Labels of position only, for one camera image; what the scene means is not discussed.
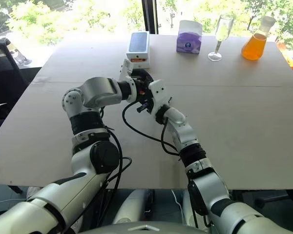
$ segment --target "orange liquid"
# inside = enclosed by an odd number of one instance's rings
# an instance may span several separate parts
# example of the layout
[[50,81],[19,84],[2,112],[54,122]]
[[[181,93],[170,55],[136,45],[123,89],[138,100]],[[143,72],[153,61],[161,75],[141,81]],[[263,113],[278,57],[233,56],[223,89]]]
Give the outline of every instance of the orange liquid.
[[255,33],[243,46],[242,56],[249,60],[258,60],[263,55],[266,39],[265,35]]

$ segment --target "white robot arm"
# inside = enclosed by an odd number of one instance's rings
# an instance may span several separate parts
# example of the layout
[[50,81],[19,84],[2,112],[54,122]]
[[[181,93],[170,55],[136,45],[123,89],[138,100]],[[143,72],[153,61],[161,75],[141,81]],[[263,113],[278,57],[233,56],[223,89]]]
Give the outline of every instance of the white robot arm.
[[[188,191],[195,211],[208,215],[219,234],[291,234],[248,205],[232,201],[220,176],[213,169],[196,134],[178,110],[169,106],[161,80],[147,74],[134,77],[125,60],[120,81],[96,77],[67,91],[62,106],[67,112],[74,137],[70,178],[55,181],[0,216],[0,234],[65,233],[82,215],[106,177],[120,162],[118,148],[109,141],[99,109],[122,100],[142,104],[160,124],[167,124],[189,179]],[[200,233],[197,229],[166,223],[124,223],[85,232],[104,233]]]

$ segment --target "glass bottle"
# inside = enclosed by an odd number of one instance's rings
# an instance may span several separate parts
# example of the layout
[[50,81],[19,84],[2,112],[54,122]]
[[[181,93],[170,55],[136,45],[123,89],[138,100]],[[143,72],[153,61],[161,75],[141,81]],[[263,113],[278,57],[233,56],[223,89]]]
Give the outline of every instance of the glass bottle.
[[261,19],[260,27],[250,40],[243,46],[241,54],[244,58],[249,60],[258,60],[262,57],[268,32],[274,25],[275,19],[269,16],[264,16]]

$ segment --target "window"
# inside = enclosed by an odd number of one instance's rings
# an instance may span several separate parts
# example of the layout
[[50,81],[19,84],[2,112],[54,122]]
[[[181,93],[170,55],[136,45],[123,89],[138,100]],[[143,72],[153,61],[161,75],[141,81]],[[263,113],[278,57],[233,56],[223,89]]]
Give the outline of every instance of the window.
[[261,16],[273,16],[268,41],[284,43],[293,56],[293,0],[157,0],[158,31],[177,35],[180,20],[194,20],[203,25],[204,35],[214,35],[224,12],[235,14],[230,35],[238,37],[249,37]]
[[141,0],[0,0],[0,38],[35,63],[67,33],[144,31]]

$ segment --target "purple tissue box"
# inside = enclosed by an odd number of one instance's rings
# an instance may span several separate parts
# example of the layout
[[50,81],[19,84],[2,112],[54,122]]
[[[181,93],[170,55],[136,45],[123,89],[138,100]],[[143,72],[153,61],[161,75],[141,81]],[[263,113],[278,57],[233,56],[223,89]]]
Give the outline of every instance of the purple tissue box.
[[177,52],[199,54],[201,43],[202,25],[195,21],[180,21],[177,37]]

